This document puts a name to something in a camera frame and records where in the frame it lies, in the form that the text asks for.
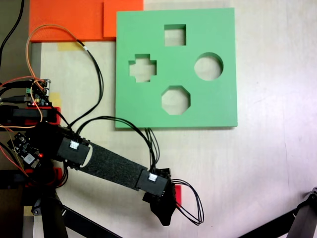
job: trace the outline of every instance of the cable bundle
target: cable bundle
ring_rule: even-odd
[[[199,226],[201,223],[204,222],[205,220],[205,215],[204,215],[204,209],[203,209],[203,205],[202,202],[200,200],[200,197],[198,196],[198,193],[196,192],[196,190],[186,181],[181,180],[181,179],[172,179],[171,180],[172,184],[180,184],[180,185],[184,185],[189,187],[196,198],[196,202],[197,202],[197,213],[198,213],[198,217],[194,217],[190,212],[188,212],[182,205],[180,205],[178,202],[176,202],[177,204],[177,209],[192,223],[194,223],[196,226]]]

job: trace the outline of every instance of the white table surface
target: white table surface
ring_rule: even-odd
[[[317,185],[317,1],[145,0],[145,10],[207,7],[235,8],[238,127],[155,130],[158,167],[194,186],[205,222],[196,227],[175,211],[163,227],[143,192],[82,172],[70,170],[58,189],[63,204],[124,238],[236,238],[295,208]],[[105,94],[86,119],[113,116],[115,43],[87,46],[104,75]],[[42,44],[40,76],[52,80],[68,121],[97,100],[95,69],[83,51]],[[145,143],[133,131],[96,121],[82,136],[149,166]],[[195,211],[187,189],[183,205]],[[41,238],[41,218],[35,221],[34,237]]]

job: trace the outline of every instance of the circuit board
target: circuit board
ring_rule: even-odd
[[[39,82],[39,84],[43,87],[43,93],[45,94],[46,98],[49,99],[49,96],[50,96],[50,84],[51,84],[51,81],[49,79],[43,79],[44,82]],[[31,96],[31,88],[27,88],[26,89],[26,94],[27,96]],[[33,107],[36,107],[35,104],[37,104],[39,107],[46,107],[48,106],[49,104],[43,99],[41,98],[40,95],[38,95],[36,93],[35,90],[32,89],[32,95],[33,95],[33,98],[34,98],[34,101],[33,102],[29,102],[27,103],[27,106],[30,107],[30,108],[33,108]]]

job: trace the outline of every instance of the red plastic part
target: red plastic part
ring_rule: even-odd
[[[56,175],[57,175],[57,179],[58,180],[61,180],[61,178],[63,177],[63,171],[62,171],[62,169],[61,168],[59,168],[59,167],[54,167],[54,169],[55,169],[55,171],[56,171]],[[25,170],[25,172],[27,173],[27,174],[31,174],[31,173],[33,173],[33,169],[26,169]],[[26,184],[25,185],[25,187],[30,187],[30,186],[33,186],[31,183],[28,183],[28,184]]]
[[[36,107],[26,108],[26,109],[37,110]],[[42,109],[42,110],[48,110],[48,109],[52,110],[51,107],[40,107],[40,109]],[[55,109],[56,109],[58,112],[61,112],[61,109],[60,109],[60,108],[55,107]],[[25,124],[26,124],[26,125],[36,125],[37,123],[38,123],[38,122],[35,121],[35,120],[29,120],[29,119],[28,119],[28,120],[25,120]],[[55,122],[50,122],[50,124],[52,124],[52,125],[60,125],[60,116],[59,116],[59,115],[56,115],[56,121],[55,121]]]
[[[181,185],[175,185],[176,190],[176,201],[182,205],[182,186]]]

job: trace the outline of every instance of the cross-shaped hole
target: cross-shaped hole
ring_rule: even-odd
[[[129,64],[130,76],[134,76],[137,83],[150,82],[151,76],[157,74],[157,61],[151,60],[150,54],[135,55]]]

